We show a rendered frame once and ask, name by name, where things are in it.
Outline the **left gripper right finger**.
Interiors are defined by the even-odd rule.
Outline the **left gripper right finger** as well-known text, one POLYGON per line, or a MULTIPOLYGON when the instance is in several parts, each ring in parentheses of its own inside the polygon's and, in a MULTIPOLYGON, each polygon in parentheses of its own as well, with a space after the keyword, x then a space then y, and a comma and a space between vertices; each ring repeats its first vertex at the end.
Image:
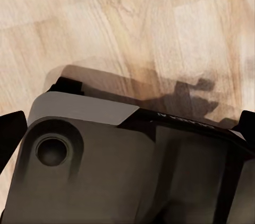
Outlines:
POLYGON ((255 153, 255 113, 243 110, 239 119, 238 130, 255 153))

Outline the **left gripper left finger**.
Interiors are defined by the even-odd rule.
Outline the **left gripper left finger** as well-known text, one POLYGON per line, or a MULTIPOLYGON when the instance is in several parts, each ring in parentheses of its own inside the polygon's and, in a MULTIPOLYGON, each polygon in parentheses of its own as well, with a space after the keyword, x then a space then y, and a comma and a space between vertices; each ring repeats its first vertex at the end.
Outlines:
POLYGON ((0 116, 0 174, 28 130, 24 111, 0 116))

